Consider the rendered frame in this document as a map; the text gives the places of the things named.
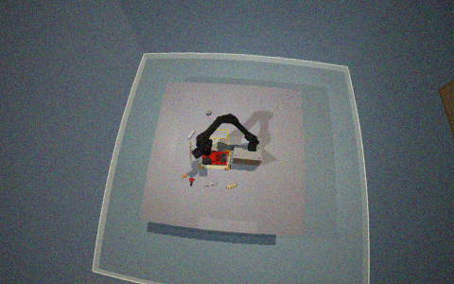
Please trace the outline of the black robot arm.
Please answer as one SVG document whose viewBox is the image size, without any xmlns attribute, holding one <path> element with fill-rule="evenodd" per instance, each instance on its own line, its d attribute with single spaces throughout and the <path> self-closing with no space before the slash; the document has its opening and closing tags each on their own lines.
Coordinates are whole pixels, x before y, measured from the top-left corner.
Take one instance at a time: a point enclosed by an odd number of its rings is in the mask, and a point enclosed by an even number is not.
<svg viewBox="0 0 454 284">
<path fill-rule="evenodd" d="M 228 123 L 228 124 L 233 124 L 235 125 L 241 132 L 245 134 L 246 140 L 249 141 L 248 144 L 248 151 L 256 151 L 257 145 L 259 144 L 259 140 L 257 139 L 257 136 L 254 134 L 250 133 L 245 127 L 243 127 L 240 123 L 239 120 L 237 119 L 236 116 L 232 114 L 228 115 L 221 115 L 218 116 L 217 119 L 203 132 L 200 133 L 196 137 L 196 148 L 192 150 L 192 155 L 196 158 L 196 160 L 201 157 L 202 155 L 205 155 L 204 152 L 209 152 L 210 151 L 210 146 L 213 145 L 211 141 L 209 140 L 211 134 L 222 124 L 222 123 Z M 209 141 L 208 141 L 209 140 Z"/>
</svg>

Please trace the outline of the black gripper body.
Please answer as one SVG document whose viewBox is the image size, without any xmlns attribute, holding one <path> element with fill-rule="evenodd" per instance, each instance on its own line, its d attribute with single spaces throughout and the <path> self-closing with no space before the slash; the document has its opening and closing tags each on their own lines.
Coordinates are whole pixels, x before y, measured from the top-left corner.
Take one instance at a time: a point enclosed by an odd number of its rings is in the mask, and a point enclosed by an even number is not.
<svg viewBox="0 0 454 284">
<path fill-rule="evenodd" d="M 212 140 L 212 139 L 209 139 L 209 140 L 210 140 L 211 143 L 213 144 L 213 140 Z M 209 140 L 208 140 L 208 141 L 209 141 Z M 210 148 L 211 148 L 211 146 L 210 146 Z M 211 149 L 212 149 L 212 148 L 211 148 Z M 202 163 L 203 163 L 204 165 L 211 165 L 211 162 L 212 162 L 212 159 L 210 159 L 211 149 L 210 149 L 209 152 L 204 152 L 204 154 L 206 155 L 206 158 L 203 158 L 203 159 L 202 159 Z"/>
</svg>

